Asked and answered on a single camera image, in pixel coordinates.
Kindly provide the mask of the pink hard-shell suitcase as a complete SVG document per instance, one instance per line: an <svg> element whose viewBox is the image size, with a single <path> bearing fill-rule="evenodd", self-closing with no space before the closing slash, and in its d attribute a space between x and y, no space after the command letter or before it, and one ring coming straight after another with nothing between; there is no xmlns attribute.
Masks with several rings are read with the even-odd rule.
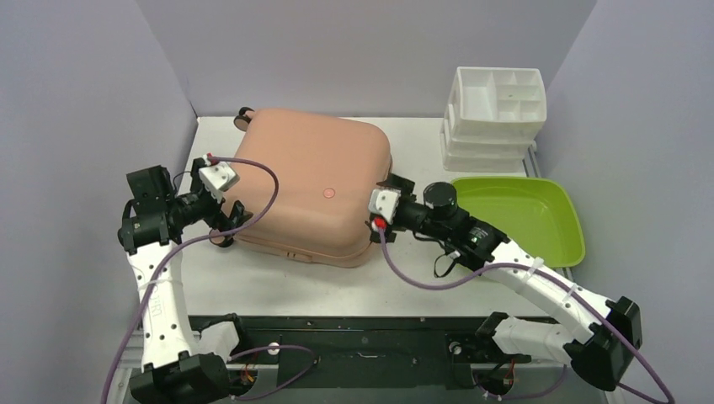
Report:
<svg viewBox="0 0 714 404"><path fill-rule="evenodd" d="M305 263L355 268L372 254L370 195L392 170L385 132L365 122L290 109L243 107L232 168L239 181L224 194L257 215L233 238L244 247Z"/></svg>

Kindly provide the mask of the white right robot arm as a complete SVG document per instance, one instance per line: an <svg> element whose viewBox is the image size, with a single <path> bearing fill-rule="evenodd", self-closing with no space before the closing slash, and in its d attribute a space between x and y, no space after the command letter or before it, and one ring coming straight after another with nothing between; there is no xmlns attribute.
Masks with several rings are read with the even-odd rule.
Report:
<svg viewBox="0 0 714 404"><path fill-rule="evenodd" d="M448 290L481 275L511 289L539 307L552 324L492 313L475 336L476 351L485 359L524 355L570 366L591 386L614 391L642 345L639 306L587 290L526 252L512 237L476 218L458 205L453 184L436 182L417 201L414 183L389 175L372 190L368 209L370 239L387 245L399 231L437 242L454 264L472 271L450 284L425 284L410 279L385 259L402 280L423 290Z"/></svg>

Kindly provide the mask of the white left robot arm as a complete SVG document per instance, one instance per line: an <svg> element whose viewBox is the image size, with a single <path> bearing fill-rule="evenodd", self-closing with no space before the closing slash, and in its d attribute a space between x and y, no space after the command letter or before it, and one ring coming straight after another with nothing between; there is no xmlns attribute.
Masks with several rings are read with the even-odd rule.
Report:
<svg viewBox="0 0 714 404"><path fill-rule="evenodd" d="M163 166L126 176L133 198L118 232L134 272L140 297L144 352L141 372L129 380L140 403L212 403L229 395L226 359L244 360L251 338L236 329L224 332L218 353L201 353L190 328L181 280L183 230L203 221L218 231L239 226L244 208L230 215L221 210L223 194L238 174L226 162L194 159L189 192L179 194Z"/></svg>

